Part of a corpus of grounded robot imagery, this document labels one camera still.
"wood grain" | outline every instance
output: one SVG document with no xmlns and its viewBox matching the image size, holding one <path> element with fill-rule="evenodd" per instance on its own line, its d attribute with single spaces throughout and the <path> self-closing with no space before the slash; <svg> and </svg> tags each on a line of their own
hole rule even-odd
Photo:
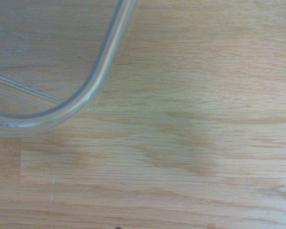
<svg viewBox="0 0 286 229">
<path fill-rule="evenodd" d="M 286 1 L 140 1 L 95 100 L 20 141 L 0 228 L 286 229 Z"/>
</svg>

